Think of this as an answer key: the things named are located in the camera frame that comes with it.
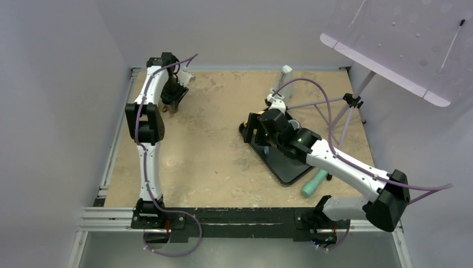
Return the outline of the brown mug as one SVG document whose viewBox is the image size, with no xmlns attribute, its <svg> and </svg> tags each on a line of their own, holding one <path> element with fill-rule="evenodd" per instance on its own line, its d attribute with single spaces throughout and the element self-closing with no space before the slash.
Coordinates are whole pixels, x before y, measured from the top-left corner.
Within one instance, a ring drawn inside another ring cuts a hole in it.
<svg viewBox="0 0 473 268">
<path fill-rule="evenodd" d="M 164 104 L 162 111 L 163 113 L 175 114 L 178 112 L 179 105 L 177 103 Z"/>
</svg>

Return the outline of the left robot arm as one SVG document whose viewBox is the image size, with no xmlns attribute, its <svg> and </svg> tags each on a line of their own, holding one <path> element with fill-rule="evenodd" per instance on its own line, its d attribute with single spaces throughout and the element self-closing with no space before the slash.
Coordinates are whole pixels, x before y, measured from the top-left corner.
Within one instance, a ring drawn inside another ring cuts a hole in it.
<svg viewBox="0 0 473 268">
<path fill-rule="evenodd" d="M 160 103 L 164 110 L 177 112 L 189 91 L 187 83 L 179 77 L 182 62 L 171 52 L 151 57 L 146 62 L 146 78 L 138 97 L 125 106 L 125 116 L 131 139 L 136 144 L 141 189 L 136 209 L 152 228 L 166 223 L 163 192 L 160 183 L 159 151 L 165 136 L 165 124 Z"/>
</svg>

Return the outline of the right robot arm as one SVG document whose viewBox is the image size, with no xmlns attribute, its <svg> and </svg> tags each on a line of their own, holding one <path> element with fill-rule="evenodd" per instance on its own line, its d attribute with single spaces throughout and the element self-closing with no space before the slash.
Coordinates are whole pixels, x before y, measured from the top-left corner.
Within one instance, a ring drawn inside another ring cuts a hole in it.
<svg viewBox="0 0 473 268">
<path fill-rule="evenodd" d="M 392 232 L 411 201 L 404 172 L 391 173 L 369 166 L 330 147 L 318 133 L 296 126 L 296 121 L 277 109 L 250 113 L 239 131 L 245 143 L 269 146 L 288 159 L 327 171 L 356 189 L 357 198 L 324 196 L 313 212 L 320 227 L 333 221 L 366 219 L 373 226 Z"/>
</svg>

